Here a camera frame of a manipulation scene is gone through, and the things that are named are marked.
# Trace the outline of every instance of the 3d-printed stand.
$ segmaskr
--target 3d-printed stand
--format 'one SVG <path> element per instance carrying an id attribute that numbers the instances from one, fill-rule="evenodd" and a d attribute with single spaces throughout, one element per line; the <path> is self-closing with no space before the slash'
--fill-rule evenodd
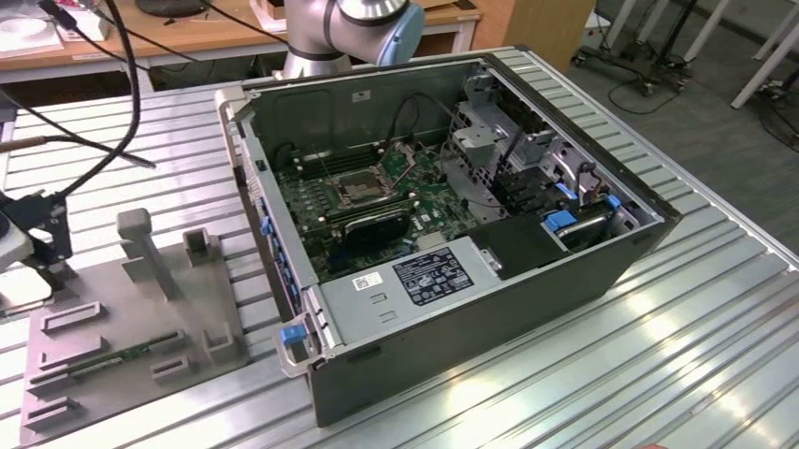
<path id="1" fill-rule="evenodd" d="M 20 442 L 35 444 L 247 361 L 220 250 L 204 229 L 155 248 L 147 210 L 118 216 L 128 261 L 82 269 L 29 318 Z"/>

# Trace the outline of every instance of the sticker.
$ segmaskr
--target sticker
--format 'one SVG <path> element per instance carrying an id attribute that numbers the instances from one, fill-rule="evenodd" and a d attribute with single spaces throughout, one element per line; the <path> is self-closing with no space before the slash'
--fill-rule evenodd
<path id="1" fill-rule="evenodd" d="M 72 61 L 86 61 L 90 59 L 111 59 L 111 56 L 103 53 L 76 54 L 72 56 Z"/>
<path id="2" fill-rule="evenodd" d="M 358 291 L 364 290 L 375 285 L 380 285 L 383 283 L 383 278 L 380 274 L 375 271 L 374 273 L 367 274 L 366 276 L 360 276 L 359 278 L 352 280 L 355 284 L 355 289 Z"/>
<path id="3" fill-rule="evenodd" d="M 372 99 L 372 91 L 360 91 L 352 93 L 352 102 L 359 103 Z"/>
<path id="4" fill-rule="evenodd" d="M 475 285 L 450 248 L 394 265 L 414 304 L 423 306 Z"/>

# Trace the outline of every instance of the green circuit board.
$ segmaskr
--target green circuit board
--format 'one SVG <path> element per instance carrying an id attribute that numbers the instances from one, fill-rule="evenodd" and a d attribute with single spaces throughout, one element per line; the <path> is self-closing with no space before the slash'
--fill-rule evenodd
<path id="1" fill-rule="evenodd" d="M 478 219 L 460 205 L 460 196 L 440 176 L 435 151 L 422 147 L 415 151 L 403 147 L 402 151 L 398 147 L 388 150 L 375 166 L 320 179 L 303 180 L 291 171 L 279 174 L 283 199 L 322 282 L 414 253 L 419 250 L 419 238 L 432 238 L 427 242 L 450 241 L 478 226 Z M 348 182 L 359 182 L 359 190 Z M 370 205 L 372 198 L 387 197 L 392 198 L 390 204 L 383 206 L 375 202 Z M 335 224 L 320 217 L 335 217 L 350 210 L 346 221 L 352 221 L 396 209 L 411 211 L 411 225 L 404 237 L 374 251 L 343 252 L 338 244 L 342 222 Z"/>

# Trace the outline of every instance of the gray carpet floor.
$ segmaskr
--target gray carpet floor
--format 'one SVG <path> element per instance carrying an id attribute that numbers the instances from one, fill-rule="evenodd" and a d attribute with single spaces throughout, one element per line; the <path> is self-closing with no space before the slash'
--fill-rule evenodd
<path id="1" fill-rule="evenodd" d="M 600 0 L 603 13 L 615 14 L 623 0 Z M 628 26 L 635 27 L 650 4 L 639 1 Z M 656 48 L 666 40 L 680 6 L 671 4 L 655 28 Z M 674 53 L 683 55 L 706 19 L 692 14 L 676 41 Z M 704 182 L 711 189 L 799 253 L 799 153 L 792 152 L 763 130 L 760 100 L 740 110 L 730 103 L 760 63 L 751 59 L 759 44 L 719 27 L 692 63 L 694 81 L 674 101 L 651 115 L 634 115 L 616 108 L 608 91 L 634 75 L 590 61 L 567 73 L 576 85 L 614 111 L 644 138 Z M 782 79 L 798 64 L 787 60 L 774 76 Z M 626 109 L 648 110 L 674 95 L 666 89 L 643 97 L 632 88 L 614 94 Z M 779 125 L 767 112 L 770 127 Z M 799 109 L 786 109 L 799 125 Z"/>

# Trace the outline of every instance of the slotted aluminum surface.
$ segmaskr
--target slotted aluminum surface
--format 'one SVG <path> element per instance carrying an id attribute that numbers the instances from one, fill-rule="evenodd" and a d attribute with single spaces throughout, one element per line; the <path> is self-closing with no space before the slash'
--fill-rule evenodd
<path id="1" fill-rule="evenodd" d="M 132 148 L 155 172 L 118 162 L 70 199 L 75 267 L 122 256 L 114 216 L 147 206 L 156 243 L 203 225 L 224 253 L 254 362 L 47 447 L 792 447 L 799 442 L 799 274 L 795 256 L 526 51 L 498 57 L 686 214 L 608 294 L 491 353 L 328 428 L 303 379 L 286 379 L 279 323 L 236 197 L 214 114 L 220 86 L 144 103 Z M 86 136 L 126 132 L 126 98 L 45 108 Z M 45 129 L 28 115 L 15 138 Z M 55 189 L 98 160 L 67 144 L 8 159 L 11 196 Z M 478 329 L 463 329 L 464 338 Z M 0 448 L 17 442 L 28 322 L 0 326 Z"/>

